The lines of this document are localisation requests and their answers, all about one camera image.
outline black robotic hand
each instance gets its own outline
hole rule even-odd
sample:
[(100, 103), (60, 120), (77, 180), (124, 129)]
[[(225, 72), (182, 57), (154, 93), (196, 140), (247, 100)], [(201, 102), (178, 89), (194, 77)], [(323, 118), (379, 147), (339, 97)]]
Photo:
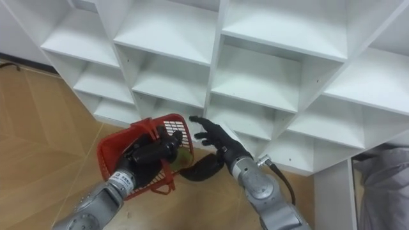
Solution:
[(220, 125), (197, 116), (191, 116), (189, 120), (199, 123), (206, 130), (206, 132), (195, 134), (194, 137), (203, 139), (202, 144), (204, 146), (215, 146), (217, 152), (205, 156), (192, 167), (182, 169), (180, 175), (184, 178), (190, 181), (203, 181), (219, 172), (225, 163), (230, 167), (237, 157), (243, 155), (251, 157), (243, 145), (232, 139)]
[(152, 142), (150, 135), (143, 134), (126, 148), (116, 163), (115, 171), (126, 171), (134, 177), (135, 189), (148, 185), (162, 169), (160, 160), (152, 161), (149, 164), (139, 164), (134, 160), (134, 152)]
[(217, 125), (206, 118), (191, 116), (190, 121), (199, 123), (206, 132), (195, 134), (196, 139), (204, 139), (202, 145), (213, 145), (218, 152), (224, 153), (227, 150), (235, 152), (247, 152), (242, 144), (231, 138), (220, 125)]
[(171, 163), (178, 154), (182, 133), (176, 131), (168, 135), (162, 126), (157, 130), (159, 140), (154, 141), (150, 135), (143, 134), (126, 148), (116, 164), (116, 171), (127, 171), (134, 177), (135, 189), (143, 188), (155, 179), (162, 170), (161, 159)]

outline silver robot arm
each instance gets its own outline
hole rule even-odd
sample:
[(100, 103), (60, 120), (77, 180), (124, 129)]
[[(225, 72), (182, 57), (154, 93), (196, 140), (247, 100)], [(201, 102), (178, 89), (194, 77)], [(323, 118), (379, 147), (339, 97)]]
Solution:
[(102, 230), (119, 212), (124, 198), (134, 189), (135, 181), (126, 171), (116, 171), (81, 199), (69, 216), (53, 230)]
[(285, 201), (277, 180), (259, 168), (263, 164), (270, 167), (273, 163), (264, 158), (258, 165), (251, 157), (242, 156), (229, 167), (260, 216), (261, 227), (264, 230), (311, 230), (297, 208)]

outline gray cloth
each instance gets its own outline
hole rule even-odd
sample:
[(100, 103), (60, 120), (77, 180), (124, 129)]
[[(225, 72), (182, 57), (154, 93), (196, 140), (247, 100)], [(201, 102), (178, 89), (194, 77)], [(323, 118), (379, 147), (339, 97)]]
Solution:
[(408, 230), (409, 148), (384, 150), (354, 167), (365, 188), (359, 230)]

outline black cable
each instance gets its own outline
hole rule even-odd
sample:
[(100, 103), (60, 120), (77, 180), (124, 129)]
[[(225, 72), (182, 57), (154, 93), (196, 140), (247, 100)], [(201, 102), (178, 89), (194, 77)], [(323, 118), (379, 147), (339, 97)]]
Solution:
[(284, 182), (284, 184), (286, 184), (289, 193), (291, 195), (291, 203), (295, 206), (295, 194), (294, 194), (294, 190), (293, 187), (291, 186), (291, 184), (288, 182), (287, 178), (285, 177), (285, 175), (283, 175), (283, 173), (281, 172), (281, 170), (275, 165), (275, 164), (271, 164), (269, 165), (269, 168), (276, 173), (276, 175), (278, 177), (280, 177), (280, 179)]
[(0, 68), (4, 68), (4, 67), (6, 67), (6, 66), (15, 66), (16, 69), (17, 69), (17, 71), (21, 71), (20, 67), (19, 67), (17, 64), (15, 64), (15, 63), (3, 63), (3, 64), (0, 64)]

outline label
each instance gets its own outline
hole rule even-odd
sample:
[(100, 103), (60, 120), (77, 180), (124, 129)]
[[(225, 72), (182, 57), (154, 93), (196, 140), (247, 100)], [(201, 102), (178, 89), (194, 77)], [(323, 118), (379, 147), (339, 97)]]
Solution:
[(132, 183), (130, 176), (126, 173), (116, 171), (109, 179), (116, 181), (120, 185), (122, 185), (123, 188), (127, 191), (127, 195), (129, 195), (134, 189), (134, 183)]

